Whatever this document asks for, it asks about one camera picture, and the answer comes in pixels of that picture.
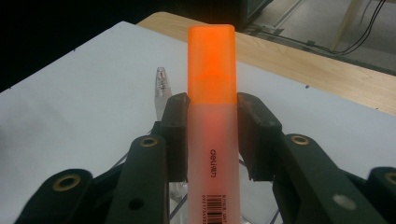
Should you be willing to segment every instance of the clear plastic pen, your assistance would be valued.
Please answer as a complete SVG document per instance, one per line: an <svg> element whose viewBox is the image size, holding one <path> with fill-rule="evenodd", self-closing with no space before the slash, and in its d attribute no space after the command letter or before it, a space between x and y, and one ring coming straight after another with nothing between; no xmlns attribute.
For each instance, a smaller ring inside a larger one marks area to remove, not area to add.
<svg viewBox="0 0 396 224"><path fill-rule="evenodd" d="M171 87L169 85L168 77L165 68L158 67L157 75L155 77L155 110L157 112L157 120L163 118L163 111L165 110L166 102L172 96Z"/></svg>

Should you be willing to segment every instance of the barcode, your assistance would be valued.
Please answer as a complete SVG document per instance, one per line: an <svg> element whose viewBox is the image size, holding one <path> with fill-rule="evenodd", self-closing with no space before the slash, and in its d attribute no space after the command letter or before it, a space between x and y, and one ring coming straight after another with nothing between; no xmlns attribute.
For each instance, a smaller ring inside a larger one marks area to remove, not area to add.
<svg viewBox="0 0 396 224"><path fill-rule="evenodd" d="M207 224L222 224L223 203L221 195L206 195Z"/></svg>

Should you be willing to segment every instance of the deli logo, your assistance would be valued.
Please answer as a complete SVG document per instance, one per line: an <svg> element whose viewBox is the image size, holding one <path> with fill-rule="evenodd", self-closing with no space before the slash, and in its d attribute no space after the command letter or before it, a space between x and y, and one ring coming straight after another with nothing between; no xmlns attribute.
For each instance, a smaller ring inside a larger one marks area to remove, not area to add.
<svg viewBox="0 0 396 224"><path fill-rule="evenodd" d="M218 161L216 160L216 150L210 150L210 177L216 177L218 170Z"/></svg>

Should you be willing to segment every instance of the transparent pen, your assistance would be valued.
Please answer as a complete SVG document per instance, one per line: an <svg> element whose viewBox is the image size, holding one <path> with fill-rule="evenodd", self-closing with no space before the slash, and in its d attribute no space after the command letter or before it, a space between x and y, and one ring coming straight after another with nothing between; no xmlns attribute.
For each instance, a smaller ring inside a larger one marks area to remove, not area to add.
<svg viewBox="0 0 396 224"><path fill-rule="evenodd" d="M157 75L155 77L155 110L157 112L157 120L163 118L163 111L165 110L166 102L172 96L171 87L169 85L168 77L165 68L158 67Z"/></svg>
<svg viewBox="0 0 396 224"><path fill-rule="evenodd" d="M155 77L155 96L154 104L157 112L157 120L161 121L163 118L163 111L166 107L166 102L172 96L170 82L163 67L157 68L157 75ZM187 193L186 183L169 183L169 205L170 211L174 214L171 219L172 223L185 223L187 219L181 211L177 211L177 205L182 200L182 197Z"/></svg>

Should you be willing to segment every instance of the dark background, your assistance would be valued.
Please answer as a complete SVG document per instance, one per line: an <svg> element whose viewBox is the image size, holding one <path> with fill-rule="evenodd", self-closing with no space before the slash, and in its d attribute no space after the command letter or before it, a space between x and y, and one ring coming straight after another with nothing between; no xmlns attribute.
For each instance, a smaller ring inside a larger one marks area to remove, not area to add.
<svg viewBox="0 0 396 224"><path fill-rule="evenodd" d="M120 21L136 24L152 13L167 11L238 29L248 22L241 13L246 8L247 0L2 1L0 92Z"/></svg>

